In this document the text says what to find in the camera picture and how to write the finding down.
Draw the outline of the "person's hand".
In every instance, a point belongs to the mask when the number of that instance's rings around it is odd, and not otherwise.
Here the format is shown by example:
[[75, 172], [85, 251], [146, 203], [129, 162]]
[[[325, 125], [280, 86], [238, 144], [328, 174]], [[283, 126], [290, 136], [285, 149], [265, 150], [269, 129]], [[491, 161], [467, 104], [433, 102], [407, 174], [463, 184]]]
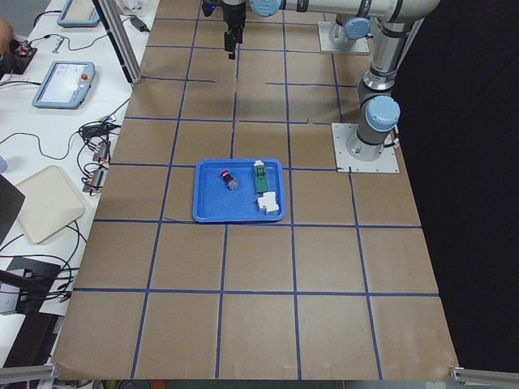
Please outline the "person's hand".
[[0, 54], [8, 53], [11, 48], [11, 42], [14, 39], [13, 27], [3, 18], [0, 17]]

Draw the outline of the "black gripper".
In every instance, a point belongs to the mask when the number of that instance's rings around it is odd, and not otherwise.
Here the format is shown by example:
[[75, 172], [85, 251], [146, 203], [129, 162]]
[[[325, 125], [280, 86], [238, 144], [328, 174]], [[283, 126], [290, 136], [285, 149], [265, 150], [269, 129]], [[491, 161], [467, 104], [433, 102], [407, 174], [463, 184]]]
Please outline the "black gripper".
[[236, 58], [236, 42], [242, 44], [243, 30], [247, 17], [245, 0], [223, 0], [223, 19], [228, 29], [224, 33], [224, 49], [230, 60]]

